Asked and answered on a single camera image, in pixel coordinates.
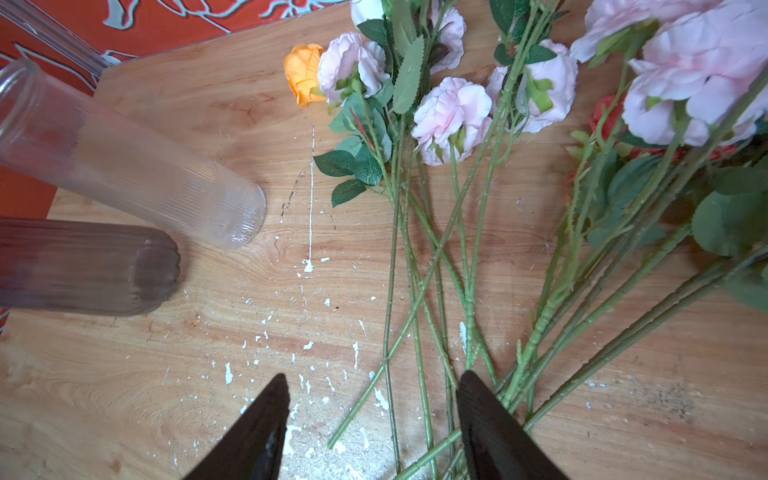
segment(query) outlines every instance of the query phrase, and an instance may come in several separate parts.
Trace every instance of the white paint drip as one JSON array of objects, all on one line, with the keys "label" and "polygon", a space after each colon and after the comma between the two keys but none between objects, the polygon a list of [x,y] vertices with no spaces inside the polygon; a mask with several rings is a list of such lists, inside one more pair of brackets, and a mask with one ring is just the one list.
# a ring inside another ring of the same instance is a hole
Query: white paint drip
[{"label": "white paint drip", "polygon": [[371,446],[371,443],[368,441],[368,435],[366,435],[366,430],[363,427],[360,427],[360,433],[362,433],[362,447],[364,449],[367,449]]},{"label": "white paint drip", "polygon": [[464,349],[464,356],[467,355],[467,326],[464,322],[458,324],[458,335],[462,338],[462,348]]},{"label": "white paint drip", "polygon": [[357,372],[357,358],[360,354],[360,345],[357,342],[354,342],[352,348],[355,350],[355,371]]},{"label": "white paint drip", "polygon": [[341,443],[341,442],[336,442],[336,444],[334,444],[334,446],[333,446],[333,449],[334,449],[334,450],[336,450],[336,452],[337,452],[339,455],[341,455],[341,454],[343,454],[344,452],[346,452],[346,447],[345,447],[345,446],[344,446],[344,444],[343,444],[343,443]]},{"label": "white paint drip", "polygon": [[315,124],[312,123],[312,161],[310,161],[310,256],[306,259],[304,273],[312,273],[312,206],[315,203]]},{"label": "white paint drip", "polygon": [[349,476],[352,477],[353,480],[366,480],[366,478],[360,475],[360,472],[352,468],[351,465],[347,465],[344,468],[349,472]]},{"label": "white paint drip", "polygon": [[295,425],[287,425],[286,426],[286,439],[283,443],[283,455],[293,455],[296,453],[290,446],[290,441],[293,439],[293,432],[294,430],[296,432],[301,432],[301,427],[297,427]]},{"label": "white paint drip", "polygon": [[389,402],[386,401],[384,398],[384,394],[381,390],[374,388],[373,394],[376,396],[376,399],[379,400],[378,403],[375,403],[374,406],[381,407],[384,410],[389,410]]}]

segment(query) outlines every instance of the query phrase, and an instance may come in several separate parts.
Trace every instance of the green leaf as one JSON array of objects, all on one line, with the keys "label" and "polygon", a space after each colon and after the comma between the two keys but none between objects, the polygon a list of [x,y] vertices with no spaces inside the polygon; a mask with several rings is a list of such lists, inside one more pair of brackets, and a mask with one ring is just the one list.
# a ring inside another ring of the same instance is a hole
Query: green leaf
[{"label": "green leaf", "polygon": [[424,37],[419,36],[409,46],[400,65],[397,80],[395,80],[394,100],[392,101],[392,109],[395,113],[404,114],[413,106],[416,94],[419,93],[423,62]]},{"label": "green leaf", "polygon": [[416,26],[413,24],[409,0],[392,0],[392,36],[395,40],[395,50],[401,57],[405,57],[411,42],[416,38]]},{"label": "green leaf", "polygon": [[488,0],[491,15],[502,34],[509,33],[512,22],[528,13],[531,8],[530,0]]},{"label": "green leaf", "polygon": [[532,45],[531,50],[528,51],[528,58],[525,59],[525,64],[530,65],[539,63],[540,61],[551,60],[557,56],[558,54],[554,53],[549,48],[542,47],[541,45]]},{"label": "green leaf", "polygon": [[658,164],[658,156],[628,161],[608,186],[607,199],[611,207],[623,208],[634,200],[648,183]]},{"label": "green leaf", "polygon": [[499,65],[504,65],[505,67],[512,65],[512,62],[515,60],[514,57],[509,56],[507,48],[503,43],[496,45],[496,50],[493,52],[493,58],[496,59]]},{"label": "green leaf", "polygon": [[386,39],[386,26],[381,18],[365,20],[360,25],[357,25],[357,28],[368,39],[373,40],[379,45],[383,47],[389,45]]},{"label": "green leaf", "polygon": [[509,40],[512,43],[518,44],[523,41],[523,34],[525,33],[525,27],[528,25],[528,15],[523,15],[517,19],[515,26],[512,27],[512,31],[509,32]]},{"label": "green leaf", "polygon": [[347,177],[354,172],[355,158],[348,151],[333,150],[316,155],[315,165],[329,177]]},{"label": "green leaf", "polygon": [[362,140],[360,140],[360,137],[354,136],[347,137],[342,140],[340,144],[336,145],[334,150],[346,151],[355,157],[357,156],[358,152],[360,152],[360,148],[362,148]]},{"label": "green leaf", "polygon": [[768,192],[707,195],[694,212],[694,239],[708,252],[733,257],[768,239]]},{"label": "green leaf", "polygon": [[768,170],[744,167],[719,168],[713,179],[713,186],[717,193],[723,195],[751,194],[768,190]]},{"label": "green leaf", "polygon": [[382,108],[385,107],[390,100],[392,100],[392,93],[395,91],[395,87],[392,85],[391,78],[385,78],[382,82],[381,90],[377,91],[368,100],[375,100]]},{"label": "green leaf", "polygon": [[768,312],[768,283],[758,266],[726,282],[728,293],[741,303]]},{"label": "green leaf", "polygon": [[363,145],[353,162],[355,178],[366,185],[378,185],[382,179],[382,169],[370,148]]},{"label": "green leaf", "polygon": [[623,141],[625,144],[639,148],[667,148],[667,145],[649,144],[642,138],[633,135],[629,131],[625,131],[623,134],[619,135],[618,140]]},{"label": "green leaf", "polygon": [[350,111],[354,111],[355,115],[362,121],[366,117],[367,109],[366,101],[362,99],[362,95],[353,92],[346,98],[344,104],[341,106],[341,111],[331,121],[329,127],[331,131],[337,134],[343,134],[348,131],[357,132],[355,126],[355,119]]},{"label": "green leaf", "polygon": [[336,188],[333,189],[333,193],[331,194],[331,204],[334,207],[338,207],[339,205],[352,200],[354,197],[357,197],[364,191],[366,191],[366,185],[360,180],[357,180],[356,178],[347,180],[346,182],[336,185]]}]

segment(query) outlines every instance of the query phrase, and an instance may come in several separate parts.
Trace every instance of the clear glass vase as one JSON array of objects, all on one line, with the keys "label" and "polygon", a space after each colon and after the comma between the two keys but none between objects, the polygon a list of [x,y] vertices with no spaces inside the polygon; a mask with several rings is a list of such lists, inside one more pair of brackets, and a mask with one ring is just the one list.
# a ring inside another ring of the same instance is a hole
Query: clear glass vase
[{"label": "clear glass vase", "polygon": [[0,71],[0,164],[227,249],[248,243],[266,212],[253,182],[28,59]]}]

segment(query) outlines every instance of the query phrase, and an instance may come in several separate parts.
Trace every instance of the wood grain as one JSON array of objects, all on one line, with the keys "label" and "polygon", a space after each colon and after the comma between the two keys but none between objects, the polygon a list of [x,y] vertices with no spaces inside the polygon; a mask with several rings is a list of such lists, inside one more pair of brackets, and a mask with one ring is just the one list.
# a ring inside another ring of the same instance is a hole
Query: wood grain
[{"label": "wood grain", "polygon": [[[554,40],[570,42],[583,32],[587,4],[574,2]],[[468,26],[466,53],[461,67],[446,73],[483,82],[492,69],[495,26],[481,0],[462,0],[458,8]],[[310,158],[313,142],[322,153],[341,137],[328,129],[323,105],[295,105],[282,73],[293,45],[326,45],[352,28],[349,7],[341,5],[107,70],[97,100],[257,182],[266,193],[266,221],[253,242],[233,252],[174,234],[184,281],[150,314],[115,319],[15,310],[0,337],[0,478],[181,478],[277,372],[290,382],[289,424],[301,428],[291,432],[294,453],[284,458],[281,478],[392,474],[389,422],[375,399],[342,438],[345,451],[325,448],[379,366],[391,210],[373,194],[331,208],[338,180],[313,172]],[[531,328],[563,211],[561,185],[574,166],[563,146],[570,131],[587,128],[616,77],[616,65],[583,69],[569,118],[523,137],[495,179],[478,318],[501,370],[511,365],[515,340]],[[432,168],[429,175],[444,224],[453,204],[449,172]],[[474,188],[467,204],[477,196]],[[305,274],[310,198],[315,270]],[[58,192],[50,218],[143,223],[66,191]],[[416,241],[426,249],[424,238]],[[667,261],[556,359],[539,395],[701,261],[693,247]],[[397,273],[396,332],[407,314],[404,270]],[[449,294],[455,359],[463,359],[461,320]],[[426,329],[422,339],[441,437],[442,374]],[[406,460],[425,449],[414,365],[407,339],[392,366]],[[765,316],[717,293],[610,364],[593,378],[598,386],[578,389],[540,423],[535,439],[574,480],[765,478],[767,367]]]}]

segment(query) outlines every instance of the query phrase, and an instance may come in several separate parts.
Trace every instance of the green stem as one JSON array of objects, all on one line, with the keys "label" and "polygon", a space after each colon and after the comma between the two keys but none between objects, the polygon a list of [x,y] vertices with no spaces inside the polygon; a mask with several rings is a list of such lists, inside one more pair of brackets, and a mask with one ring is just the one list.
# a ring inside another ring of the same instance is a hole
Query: green stem
[{"label": "green stem", "polygon": [[691,303],[712,292],[718,285],[728,281],[740,271],[749,267],[756,259],[768,253],[768,246],[748,253],[728,270],[723,271],[722,266],[727,259],[715,260],[702,273],[691,277],[674,292],[659,302],[654,308],[645,313],[631,326],[626,328],[616,338],[604,346],[597,355],[584,364],[563,386],[561,386],[536,413],[525,423],[525,428],[530,430],[542,416],[549,412],[565,396],[573,392],[587,378],[594,375],[599,369],[608,364],[612,359],[622,354],[626,349],[644,338],[672,316],[687,308]]}]

